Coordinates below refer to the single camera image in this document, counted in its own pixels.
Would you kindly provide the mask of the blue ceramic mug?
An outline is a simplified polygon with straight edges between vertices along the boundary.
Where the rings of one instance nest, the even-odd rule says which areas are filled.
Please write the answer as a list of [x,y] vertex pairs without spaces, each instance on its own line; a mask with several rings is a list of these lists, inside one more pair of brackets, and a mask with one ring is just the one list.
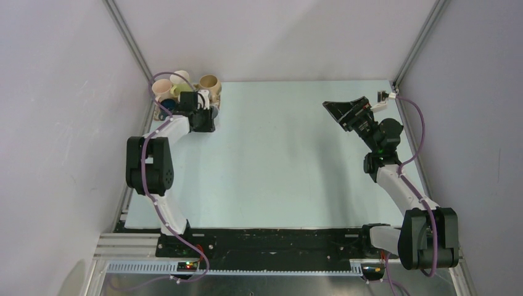
[[159,107],[157,120],[164,121],[170,113],[173,113],[175,111],[177,102],[174,99],[164,99],[163,101],[161,101],[160,105],[162,107]]

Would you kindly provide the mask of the beige ceramic mug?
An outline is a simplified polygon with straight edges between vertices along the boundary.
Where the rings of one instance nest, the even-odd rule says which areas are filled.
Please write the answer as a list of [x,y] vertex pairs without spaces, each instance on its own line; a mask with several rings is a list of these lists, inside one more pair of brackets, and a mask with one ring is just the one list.
[[204,75],[199,80],[199,86],[202,89],[209,90],[213,103],[220,102],[222,85],[221,81],[215,75]]

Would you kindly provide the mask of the yellow ceramic mug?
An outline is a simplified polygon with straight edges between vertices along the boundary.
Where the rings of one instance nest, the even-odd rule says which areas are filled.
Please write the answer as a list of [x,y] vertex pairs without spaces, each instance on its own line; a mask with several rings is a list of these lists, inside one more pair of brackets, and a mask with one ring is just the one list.
[[172,83],[170,92],[174,98],[178,98],[182,92],[193,91],[190,75],[185,70],[175,71],[174,74],[170,75],[170,81]]

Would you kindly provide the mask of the pink ceramic mug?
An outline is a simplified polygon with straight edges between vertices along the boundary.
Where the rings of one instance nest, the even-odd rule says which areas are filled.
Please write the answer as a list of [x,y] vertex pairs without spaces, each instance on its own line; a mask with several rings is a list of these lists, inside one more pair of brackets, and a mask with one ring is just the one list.
[[155,81],[152,86],[151,90],[154,94],[155,100],[159,103],[163,101],[164,99],[174,99],[174,94],[171,93],[171,89],[173,88],[173,84],[169,79],[160,79]]

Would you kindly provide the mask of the grey mug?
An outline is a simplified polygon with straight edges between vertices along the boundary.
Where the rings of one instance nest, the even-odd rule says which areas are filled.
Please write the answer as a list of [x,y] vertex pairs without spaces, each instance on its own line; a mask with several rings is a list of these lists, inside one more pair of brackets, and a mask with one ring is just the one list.
[[211,113],[212,113],[212,120],[215,120],[219,114],[219,107],[217,107],[216,105],[211,105],[210,106],[210,110],[211,110]]

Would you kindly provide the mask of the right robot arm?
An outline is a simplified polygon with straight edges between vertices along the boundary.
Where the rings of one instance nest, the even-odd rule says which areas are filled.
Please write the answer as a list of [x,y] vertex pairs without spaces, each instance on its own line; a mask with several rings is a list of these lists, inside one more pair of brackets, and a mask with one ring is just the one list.
[[459,263],[458,216],[423,194],[403,170],[397,154],[403,125],[394,118],[378,122],[366,97],[350,102],[323,102],[323,107],[344,131],[354,131],[369,147],[363,170],[388,193],[403,215],[400,228],[368,224],[358,241],[368,258],[382,250],[399,257],[407,270],[431,276],[437,268]]

